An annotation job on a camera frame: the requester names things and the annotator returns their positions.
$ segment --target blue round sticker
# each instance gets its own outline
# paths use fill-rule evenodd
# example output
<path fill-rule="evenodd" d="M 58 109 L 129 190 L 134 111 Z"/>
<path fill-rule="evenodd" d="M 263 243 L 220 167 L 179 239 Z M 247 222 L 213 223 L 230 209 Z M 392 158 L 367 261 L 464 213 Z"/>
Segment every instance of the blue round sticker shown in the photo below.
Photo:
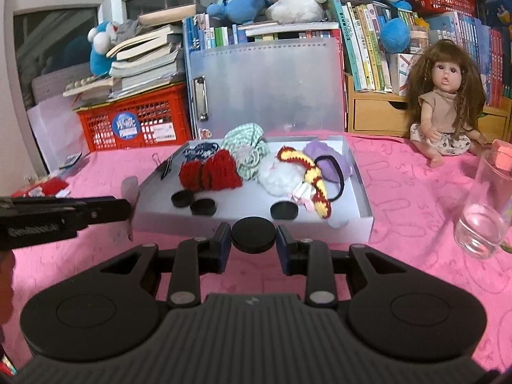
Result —
<path fill-rule="evenodd" d="M 140 133 L 137 116 L 131 112 L 121 112 L 112 121 L 112 131 L 122 140 L 131 140 Z"/>

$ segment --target purple pouch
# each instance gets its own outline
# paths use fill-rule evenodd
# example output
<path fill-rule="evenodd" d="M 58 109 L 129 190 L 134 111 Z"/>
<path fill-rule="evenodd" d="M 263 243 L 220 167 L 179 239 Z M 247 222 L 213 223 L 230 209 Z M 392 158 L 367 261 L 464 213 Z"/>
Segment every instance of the purple pouch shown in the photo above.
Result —
<path fill-rule="evenodd" d="M 340 153 L 338 153 L 335 149 L 328 146 L 327 144 L 318 141 L 313 140 L 309 142 L 306 147 L 302 150 L 303 153 L 311 158 L 312 160 L 315 160 L 317 157 L 320 156 L 332 156 L 334 159 L 338 162 L 341 168 L 341 172 L 343 173 L 343 179 L 347 180 L 350 175 L 352 174 L 352 167 L 347 162 L 347 159 L 345 159 Z M 332 163 L 328 160 L 320 160 L 317 163 L 318 167 L 322 171 L 322 177 L 325 180 L 329 180 L 330 182 L 339 183 L 340 177 L 338 176 L 338 173 L 336 172 L 336 169 L 332 165 Z"/>

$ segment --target yellow and red crocheted strap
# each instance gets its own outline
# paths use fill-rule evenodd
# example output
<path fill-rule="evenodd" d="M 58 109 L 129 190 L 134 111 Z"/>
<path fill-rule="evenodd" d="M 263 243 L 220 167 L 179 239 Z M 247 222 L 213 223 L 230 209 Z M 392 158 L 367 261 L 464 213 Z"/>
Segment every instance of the yellow and red crocheted strap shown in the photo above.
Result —
<path fill-rule="evenodd" d="M 313 201 L 317 214 L 323 219 L 327 219 L 331 216 L 331 202 L 327 199 L 327 190 L 322 180 L 322 172 L 320 168 L 316 166 L 315 162 L 300 150 L 286 146 L 281 147 L 281 150 L 277 153 L 277 159 L 281 162 L 300 164 L 306 169 L 304 180 L 316 190 L 311 200 Z"/>

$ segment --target black disc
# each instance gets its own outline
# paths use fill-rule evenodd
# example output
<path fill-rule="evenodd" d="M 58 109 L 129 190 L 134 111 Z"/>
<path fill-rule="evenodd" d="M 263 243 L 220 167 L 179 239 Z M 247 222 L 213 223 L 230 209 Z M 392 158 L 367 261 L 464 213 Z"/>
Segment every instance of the black disc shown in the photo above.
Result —
<path fill-rule="evenodd" d="M 176 208 L 186 208 L 194 201 L 194 193 L 191 190 L 179 190 L 171 196 L 171 201 Z"/>
<path fill-rule="evenodd" d="M 299 215 L 299 207 L 291 201 L 276 202 L 270 207 L 270 215 L 275 220 L 294 220 Z"/>
<path fill-rule="evenodd" d="M 79 363 L 124 354 L 147 340 L 159 322 L 153 297 L 121 276 L 58 283 L 32 297 L 20 317 L 34 354 Z"/>
<path fill-rule="evenodd" d="M 198 199 L 190 205 L 192 215 L 213 216 L 217 212 L 217 205 L 213 199 L 205 197 Z"/>
<path fill-rule="evenodd" d="M 355 294 L 348 322 L 378 352 L 435 363 L 470 355 L 485 330 L 485 310 L 469 293 L 438 279 L 388 274 Z"/>
<path fill-rule="evenodd" d="M 231 228 L 233 245 L 247 254 L 268 251 L 276 240 L 276 227 L 259 216 L 249 216 L 237 221 Z"/>

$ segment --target pink tablecloth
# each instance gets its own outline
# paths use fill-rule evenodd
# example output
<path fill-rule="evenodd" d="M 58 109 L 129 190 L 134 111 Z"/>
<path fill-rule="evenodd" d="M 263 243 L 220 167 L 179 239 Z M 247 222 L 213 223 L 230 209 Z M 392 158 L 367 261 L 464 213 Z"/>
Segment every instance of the pink tablecloth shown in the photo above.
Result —
<path fill-rule="evenodd" d="M 470 154 L 449 157 L 444 167 L 431 170 L 423 156 L 400 141 L 351 138 L 350 144 L 375 215 L 370 245 L 477 296 L 487 310 L 488 324 L 475 360 L 486 369 L 503 370 L 512 364 L 512 255 L 500 250 L 492 259 L 475 260 L 456 245 L 452 235 L 460 200 L 471 186 L 478 159 Z M 165 156 L 173 148 L 91 155 L 85 168 L 69 180 L 73 196 L 119 196 L 125 177 L 137 175 L 141 182 L 153 171 L 156 151 Z M 4 328 L 4 346 L 18 367 L 30 359 L 19 328 L 20 310 L 36 292 L 138 243 L 154 241 L 161 248 L 178 243 L 177 238 L 145 233 L 135 233 L 131 243 L 125 232 L 124 223 L 92 226 L 74 240 L 16 252 L 15 313 Z M 338 277 L 340 297 L 346 299 L 347 287 L 343 276 Z M 305 279 L 285 277 L 275 249 L 247 255 L 232 248 L 226 272 L 203 276 L 201 283 L 203 297 L 218 291 L 302 295 Z M 159 296 L 165 296 L 165 286 Z"/>

